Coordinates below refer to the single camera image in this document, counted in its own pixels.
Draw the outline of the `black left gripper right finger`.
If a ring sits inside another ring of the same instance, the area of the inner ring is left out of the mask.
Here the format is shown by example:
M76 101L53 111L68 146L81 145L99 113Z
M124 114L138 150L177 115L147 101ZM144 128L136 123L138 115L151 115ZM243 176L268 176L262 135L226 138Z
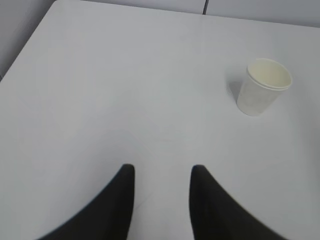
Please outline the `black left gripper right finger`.
M189 215L195 240L283 240L239 205L204 165L194 165Z

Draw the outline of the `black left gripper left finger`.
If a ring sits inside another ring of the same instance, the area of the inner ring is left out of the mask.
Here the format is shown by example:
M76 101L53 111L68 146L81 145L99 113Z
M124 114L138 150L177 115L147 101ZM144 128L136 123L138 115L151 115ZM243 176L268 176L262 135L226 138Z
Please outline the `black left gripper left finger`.
M135 200L135 168L124 164L79 213L43 240L126 240Z

